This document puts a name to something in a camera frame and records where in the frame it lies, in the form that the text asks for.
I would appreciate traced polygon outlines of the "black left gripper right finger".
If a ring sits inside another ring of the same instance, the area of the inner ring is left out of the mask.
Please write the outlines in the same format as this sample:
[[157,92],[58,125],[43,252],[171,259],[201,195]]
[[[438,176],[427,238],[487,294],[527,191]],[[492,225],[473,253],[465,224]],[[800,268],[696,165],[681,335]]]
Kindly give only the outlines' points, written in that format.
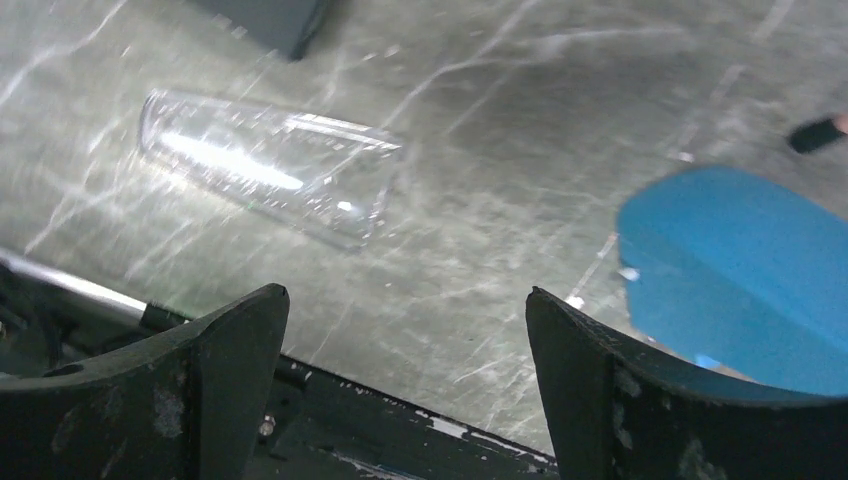
[[847,401],[704,369],[541,288],[528,338],[564,479],[843,479]]

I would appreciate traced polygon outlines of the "blue metronome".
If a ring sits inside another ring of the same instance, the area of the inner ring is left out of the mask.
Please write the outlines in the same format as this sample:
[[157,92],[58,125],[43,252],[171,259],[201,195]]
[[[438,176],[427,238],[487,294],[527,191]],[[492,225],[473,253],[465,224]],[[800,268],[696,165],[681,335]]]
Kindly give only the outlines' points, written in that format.
[[632,324],[762,384],[847,392],[847,223],[763,177],[692,168],[617,215]]

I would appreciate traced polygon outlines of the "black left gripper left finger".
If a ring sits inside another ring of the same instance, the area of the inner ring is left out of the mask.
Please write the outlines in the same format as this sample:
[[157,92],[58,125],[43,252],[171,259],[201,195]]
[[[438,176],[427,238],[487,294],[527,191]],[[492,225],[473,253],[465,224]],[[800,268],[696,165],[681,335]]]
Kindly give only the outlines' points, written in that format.
[[1,385],[5,479],[240,479],[290,297],[266,285],[144,340]]

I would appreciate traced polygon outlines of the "clear plastic metronome cover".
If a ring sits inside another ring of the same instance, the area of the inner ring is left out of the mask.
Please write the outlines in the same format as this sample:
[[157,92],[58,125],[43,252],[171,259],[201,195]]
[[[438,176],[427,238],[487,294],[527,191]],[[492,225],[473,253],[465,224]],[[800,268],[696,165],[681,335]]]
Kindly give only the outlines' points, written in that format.
[[373,236],[405,156],[379,128],[165,89],[143,104],[138,144],[172,174],[344,250]]

